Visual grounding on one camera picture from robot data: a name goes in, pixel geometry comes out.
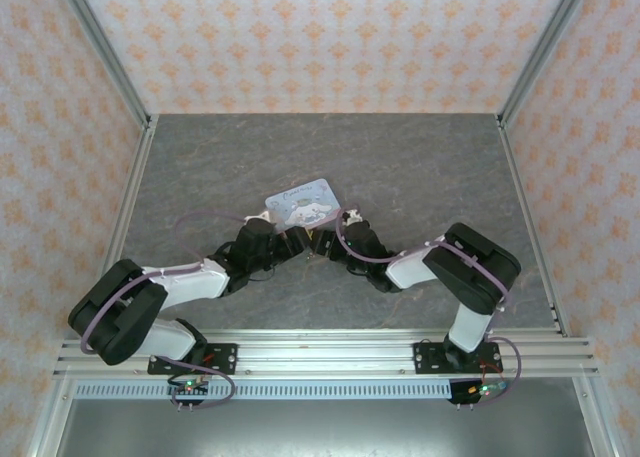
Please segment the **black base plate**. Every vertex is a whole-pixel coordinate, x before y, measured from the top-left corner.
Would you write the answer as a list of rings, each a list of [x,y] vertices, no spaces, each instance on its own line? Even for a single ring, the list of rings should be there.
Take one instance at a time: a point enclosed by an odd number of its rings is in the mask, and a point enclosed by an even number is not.
[[[422,340],[412,347],[417,374],[501,373],[503,364],[496,343],[481,342],[472,352],[464,352],[449,341]]]
[[[150,375],[177,375],[198,373],[200,368],[213,369],[228,375],[235,373],[238,345],[233,343],[205,343],[196,345],[182,360],[170,361],[165,357],[149,358],[147,373]]]

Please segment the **aluminium corner post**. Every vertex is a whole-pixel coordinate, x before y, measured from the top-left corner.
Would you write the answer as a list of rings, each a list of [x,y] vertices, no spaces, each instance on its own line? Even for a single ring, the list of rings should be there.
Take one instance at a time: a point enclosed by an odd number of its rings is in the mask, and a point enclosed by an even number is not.
[[[129,78],[88,0],[66,0],[136,122],[147,127],[151,116]]]
[[[506,129],[515,118],[581,3],[582,0],[559,0],[520,72],[513,89],[509,93],[502,110],[496,114],[496,120],[501,129]]]

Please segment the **aluminium table side rail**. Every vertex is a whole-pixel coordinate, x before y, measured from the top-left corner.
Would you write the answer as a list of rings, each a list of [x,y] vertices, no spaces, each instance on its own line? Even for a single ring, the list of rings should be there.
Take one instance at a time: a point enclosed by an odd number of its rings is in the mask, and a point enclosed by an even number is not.
[[[556,332],[559,333],[562,338],[568,338],[571,336],[571,330],[567,325],[566,314],[564,312],[562,303],[558,299],[553,275],[550,272],[550,267],[548,265],[545,252],[541,246],[533,214],[531,212],[523,181],[517,166],[514,150],[509,141],[507,127],[500,115],[496,115],[495,119],[500,135],[500,140],[505,152],[505,157],[510,168],[516,193],[523,212],[525,225],[532,245],[533,253],[536,259],[536,265],[542,280],[545,295],[548,301],[550,313],[554,318]]]
[[[121,256],[124,248],[131,216],[155,134],[157,120],[158,116],[153,116],[142,128],[126,179],[126,185],[121,195],[118,215],[114,224],[111,240],[106,251],[103,265],[98,272],[98,280],[79,303],[79,305],[88,303],[90,307],[89,322],[87,323],[85,331],[81,334],[81,347],[85,353],[96,353],[96,349],[89,346],[91,336],[95,335],[98,325],[106,316],[107,312],[115,305],[115,302],[118,301],[122,295],[126,294],[130,288],[148,279],[148,276],[145,276],[143,271],[135,271],[133,281],[130,281],[129,278],[125,276],[123,284],[115,284],[115,291],[111,290],[111,285],[107,287],[103,286],[104,275],[116,264],[116,259]]]

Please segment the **grey metal panel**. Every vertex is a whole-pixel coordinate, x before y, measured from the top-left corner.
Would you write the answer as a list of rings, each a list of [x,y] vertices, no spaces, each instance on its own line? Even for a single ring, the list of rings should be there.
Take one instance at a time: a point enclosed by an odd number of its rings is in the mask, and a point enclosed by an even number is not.
[[[73,404],[56,457],[594,457],[573,404],[505,400]]]

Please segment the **blue cartoon tin box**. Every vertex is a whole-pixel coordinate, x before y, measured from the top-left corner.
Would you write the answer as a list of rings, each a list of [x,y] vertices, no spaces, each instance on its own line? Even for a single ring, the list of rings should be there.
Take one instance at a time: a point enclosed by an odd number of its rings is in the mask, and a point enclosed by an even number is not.
[[[270,219],[278,230],[313,229],[336,218],[340,204],[326,179],[301,184],[265,199]]]

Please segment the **aluminium mounting rail beam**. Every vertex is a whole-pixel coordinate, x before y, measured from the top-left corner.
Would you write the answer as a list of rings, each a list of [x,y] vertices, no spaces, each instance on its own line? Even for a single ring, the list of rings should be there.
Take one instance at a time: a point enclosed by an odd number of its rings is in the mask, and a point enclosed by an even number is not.
[[[505,377],[597,377],[587,338],[552,329],[498,329]],[[441,329],[210,330],[213,343],[235,343],[239,379],[404,379],[415,373],[412,345]]]

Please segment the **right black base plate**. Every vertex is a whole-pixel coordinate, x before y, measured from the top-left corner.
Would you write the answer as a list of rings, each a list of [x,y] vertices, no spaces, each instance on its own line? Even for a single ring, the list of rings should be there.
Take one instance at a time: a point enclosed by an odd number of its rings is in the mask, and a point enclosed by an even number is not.
[[[422,340],[412,347],[417,374],[501,373],[503,364],[496,343],[481,342],[472,352],[464,352],[449,341]]]

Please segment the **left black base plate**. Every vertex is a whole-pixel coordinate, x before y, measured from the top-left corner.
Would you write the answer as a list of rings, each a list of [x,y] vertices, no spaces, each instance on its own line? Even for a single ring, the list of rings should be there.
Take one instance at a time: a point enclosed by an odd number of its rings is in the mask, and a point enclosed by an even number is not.
[[[233,343],[205,343],[196,345],[182,360],[170,361],[165,357],[149,358],[147,373],[150,375],[177,375],[198,373],[200,368],[213,369],[228,375],[235,373],[238,345]]]

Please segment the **aluminium frame leg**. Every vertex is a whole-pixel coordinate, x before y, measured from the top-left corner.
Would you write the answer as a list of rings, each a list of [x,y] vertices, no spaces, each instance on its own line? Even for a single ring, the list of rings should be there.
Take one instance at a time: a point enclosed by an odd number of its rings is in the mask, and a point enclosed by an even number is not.
[[[77,382],[65,378],[55,380],[45,400],[27,457],[56,457],[74,401]]]
[[[594,457],[618,457],[594,381],[594,378],[584,376],[572,378],[591,449]]]

